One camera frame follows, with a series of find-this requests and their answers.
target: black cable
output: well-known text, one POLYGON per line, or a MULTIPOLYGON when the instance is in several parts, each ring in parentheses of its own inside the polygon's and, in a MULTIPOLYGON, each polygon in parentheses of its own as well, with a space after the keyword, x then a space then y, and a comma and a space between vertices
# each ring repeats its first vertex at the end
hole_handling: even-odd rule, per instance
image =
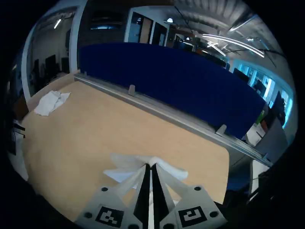
POLYGON ((192 34, 193 34, 193 30, 191 29, 191 27, 189 26, 188 22, 186 21, 186 19, 184 18, 184 16, 182 15, 182 13, 180 12, 180 10, 177 8, 177 6, 175 6, 176 10, 180 13, 182 19, 184 20, 185 24, 188 26, 188 28, 191 30, 192 34))
MULTIPOLYGON (((260 51, 264 51, 264 52, 271 52, 271 53, 274 53, 274 54, 278 54, 278 55, 284 57, 284 58, 287 60, 286 56, 285 56, 283 53, 280 53, 280 52, 278 52, 278 51, 275 51, 275 50, 268 50, 268 49, 259 49, 259 50, 260 50, 260 51)), ((249 51, 249 49, 246 49, 246 48, 245 48, 245 49, 232 50, 232 51, 229 51, 229 52, 225 52, 225 54, 231 53, 231 52, 239 52, 239 51, 249 51)))
POLYGON ((245 155, 243 155, 237 162, 239 162, 241 159, 243 159, 245 157, 245 155))

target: glass wall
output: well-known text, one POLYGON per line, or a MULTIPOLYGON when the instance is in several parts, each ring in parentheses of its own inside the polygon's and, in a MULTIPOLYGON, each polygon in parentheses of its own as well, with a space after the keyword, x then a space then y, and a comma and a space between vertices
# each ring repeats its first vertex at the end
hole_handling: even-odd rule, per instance
POLYGON ((273 106, 274 100, 276 98, 276 95, 278 92, 281 93, 282 98, 284 99, 285 103, 285 124, 283 125, 283 128, 285 127, 287 120, 289 119, 289 115, 291 113, 291 108, 293 104, 292 95, 289 95, 282 87, 282 85, 278 82, 275 82, 272 79, 272 76, 269 76, 265 74, 264 72, 261 72, 257 69, 254 69, 250 66, 240 64, 238 69, 242 71, 244 74, 246 74, 250 80, 248 84, 251 87, 254 87, 259 81, 264 85, 266 88, 264 94, 262 95, 262 98, 266 101, 266 103, 271 108, 273 106))

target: door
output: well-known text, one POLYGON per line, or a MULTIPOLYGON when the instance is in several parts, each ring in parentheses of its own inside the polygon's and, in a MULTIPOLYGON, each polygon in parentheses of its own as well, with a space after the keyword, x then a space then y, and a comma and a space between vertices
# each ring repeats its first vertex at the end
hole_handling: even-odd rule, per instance
POLYGON ((143 19, 140 43, 149 43, 152 25, 153 25, 152 20, 149 20, 148 18, 143 19))

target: doorway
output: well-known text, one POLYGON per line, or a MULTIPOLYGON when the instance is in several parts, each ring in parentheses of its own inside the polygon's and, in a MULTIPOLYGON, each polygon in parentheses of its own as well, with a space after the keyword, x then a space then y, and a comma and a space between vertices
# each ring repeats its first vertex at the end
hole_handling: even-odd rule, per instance
POLYGON ((153 21, 141 14, 133 13, 128 42, 149 43, 153 21))

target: table surface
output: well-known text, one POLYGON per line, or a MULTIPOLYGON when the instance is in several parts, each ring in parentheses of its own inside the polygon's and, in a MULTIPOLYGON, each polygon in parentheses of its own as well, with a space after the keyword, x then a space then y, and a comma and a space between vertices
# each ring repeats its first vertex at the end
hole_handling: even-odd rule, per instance
POLYGON ((223 202, 228 151, 183 128, 81 82, 48 117, 30 112, 23 152, 29 182, 61 214, 74 221, 102 185, 116 185, 103 171, 115 169, 111 153, 157 156, 187 170, 186 184, 201 184, 223 202))

